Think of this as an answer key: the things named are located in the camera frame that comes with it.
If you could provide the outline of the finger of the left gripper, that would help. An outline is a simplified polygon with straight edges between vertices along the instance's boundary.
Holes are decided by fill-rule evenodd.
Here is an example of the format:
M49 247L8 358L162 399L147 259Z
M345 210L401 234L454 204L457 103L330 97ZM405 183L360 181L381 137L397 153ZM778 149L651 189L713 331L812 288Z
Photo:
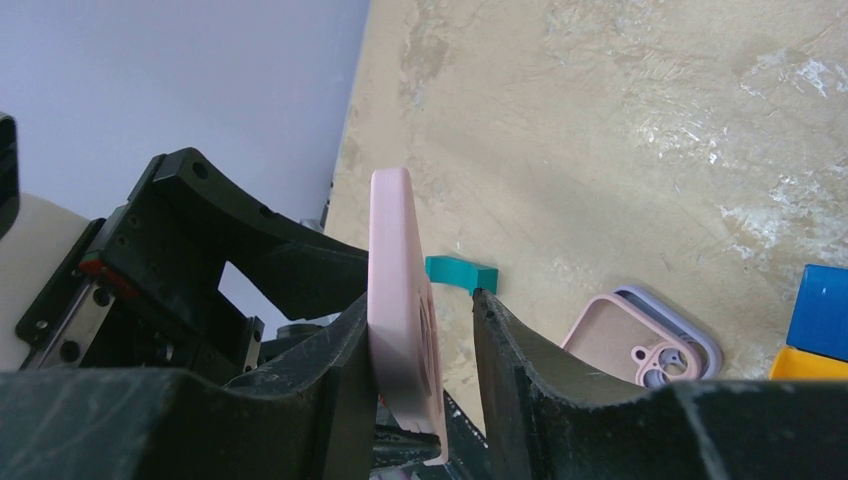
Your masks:
M436 458L439 441L434 434L402 430L389 409L377 408L372 447L372 479L491 479L488 444L449 393L444 394L448 460L428 466Z

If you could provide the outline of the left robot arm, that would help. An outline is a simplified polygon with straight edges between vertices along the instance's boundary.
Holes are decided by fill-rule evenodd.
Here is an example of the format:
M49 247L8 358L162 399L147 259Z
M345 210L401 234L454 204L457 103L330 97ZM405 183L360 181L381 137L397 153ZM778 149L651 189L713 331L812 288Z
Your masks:
M1 118L5 479L488 479L378 396L368 255L276 213L198 150L155 156L89 220L19 185Z

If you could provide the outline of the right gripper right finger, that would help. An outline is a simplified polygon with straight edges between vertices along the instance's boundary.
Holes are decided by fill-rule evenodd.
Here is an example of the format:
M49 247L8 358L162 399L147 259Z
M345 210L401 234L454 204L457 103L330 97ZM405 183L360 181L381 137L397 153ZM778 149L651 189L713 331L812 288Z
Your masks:
M490 292L474 346L497 479L843 479L840 381L678 381L643 389L536 333Z

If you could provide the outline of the lilac phone case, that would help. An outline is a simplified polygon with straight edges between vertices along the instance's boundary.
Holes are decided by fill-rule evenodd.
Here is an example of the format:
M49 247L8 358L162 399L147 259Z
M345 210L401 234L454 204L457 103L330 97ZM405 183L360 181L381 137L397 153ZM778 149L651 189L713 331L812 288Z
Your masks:
M686 343L699 348L702 367L701 379L716 377L723 367L723 352L718 343L704 330L695 326L683 315L648 290L637 285L621 285L613 290L660 325L670 330Z

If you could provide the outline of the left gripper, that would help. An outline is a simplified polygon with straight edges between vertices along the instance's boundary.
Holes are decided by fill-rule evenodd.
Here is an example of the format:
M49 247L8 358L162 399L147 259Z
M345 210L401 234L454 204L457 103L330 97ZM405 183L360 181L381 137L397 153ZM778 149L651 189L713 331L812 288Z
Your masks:
M14 219L14 366L183 368L223 384L261 364L263 322L226 265L293 319L366 290L365 251L276 213L195 148L154 157L135 204L88 220L42 198Z

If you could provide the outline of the phone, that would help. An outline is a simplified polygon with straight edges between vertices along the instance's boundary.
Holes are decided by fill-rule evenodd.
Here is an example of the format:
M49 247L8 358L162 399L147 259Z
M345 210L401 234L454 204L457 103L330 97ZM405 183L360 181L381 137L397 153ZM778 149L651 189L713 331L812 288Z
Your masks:
M367 323L380 394L400 428L434 434L449 459L441 355L433 293L425 270L410 174L376 170L370 187Z

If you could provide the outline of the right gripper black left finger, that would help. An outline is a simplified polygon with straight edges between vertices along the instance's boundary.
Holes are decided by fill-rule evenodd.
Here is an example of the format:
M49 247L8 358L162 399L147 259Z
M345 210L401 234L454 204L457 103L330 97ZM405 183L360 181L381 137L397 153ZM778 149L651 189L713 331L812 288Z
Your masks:
M377 393L366 302L215 385L181 369L1 377L5 479L365 479Z

